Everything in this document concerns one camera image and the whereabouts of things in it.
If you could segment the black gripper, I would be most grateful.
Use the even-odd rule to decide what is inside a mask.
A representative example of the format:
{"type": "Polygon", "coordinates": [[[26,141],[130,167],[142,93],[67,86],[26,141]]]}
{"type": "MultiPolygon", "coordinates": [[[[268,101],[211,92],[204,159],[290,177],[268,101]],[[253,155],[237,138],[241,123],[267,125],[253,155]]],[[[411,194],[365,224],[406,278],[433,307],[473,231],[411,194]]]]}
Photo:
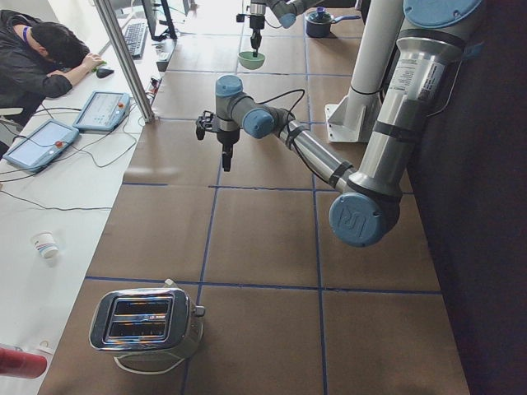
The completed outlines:
{"type": "Polygon", "coordinates": [[[222,168],[224,171],[231,170],[231,160],[234,152],[234,145],[240,139],[240,131],[222,131],[217,133],[217,140],[222,144],[222,168]]]}
{"type": "Polygon", "coordinates": [[[250,43],[253,47],[253,57],[259,56],[259,46],[261,45],[262,35],[260,29],[252,29],[250,43]]]}

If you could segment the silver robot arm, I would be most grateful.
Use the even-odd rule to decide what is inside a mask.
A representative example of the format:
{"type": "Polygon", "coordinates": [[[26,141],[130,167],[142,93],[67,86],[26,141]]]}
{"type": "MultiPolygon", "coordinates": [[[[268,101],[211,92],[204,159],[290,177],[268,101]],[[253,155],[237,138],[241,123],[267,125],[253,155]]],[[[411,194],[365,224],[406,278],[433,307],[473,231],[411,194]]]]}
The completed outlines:
{"type": "Polygon", "coordinates": [[[267,9],[277,18],[281,27],[289,28],[299,15],[321,2],[322,0],[251,0],[248,8],[248,18],[250,19],[250,29],[252,30],[250,38],[253,50],[252,56],[256,58],[259,55],[262,39],[261,30],[264,29],[267,9]]]}
{"type": "Polygon", "coordinates": [[[363,142],[359,166],[339,158],[287,109],[254,101],[234,75],[217,79],[216,106],[196,122],[222,144],[231,167],[242,132],[278,137],[308,169],[338,191],[329,210],[332,231],[346,244],[377,243],[397,223],[399,182],[445,70],[465,55],[485,13],[483,1],[356,1],[365,27],[348,93],[327,105],[332,142],[363,142]]]}

